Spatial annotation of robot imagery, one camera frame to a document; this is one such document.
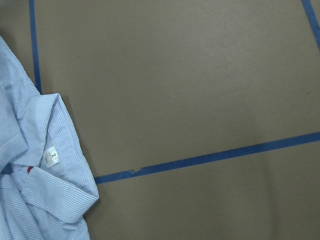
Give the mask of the light blue striped shirt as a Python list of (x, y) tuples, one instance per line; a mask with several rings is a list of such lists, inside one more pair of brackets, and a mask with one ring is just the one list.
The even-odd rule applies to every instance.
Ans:
[(0, 237), (88, 240), (84, 214), (99, 199), (58, 93), (41, 94), (0, 42)]

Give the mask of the brown paper table cover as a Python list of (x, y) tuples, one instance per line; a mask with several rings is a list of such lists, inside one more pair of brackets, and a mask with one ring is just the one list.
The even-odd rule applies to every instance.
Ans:
[(94, 240), (317, 240), (317, 0), (3, 0), (99, 179)]

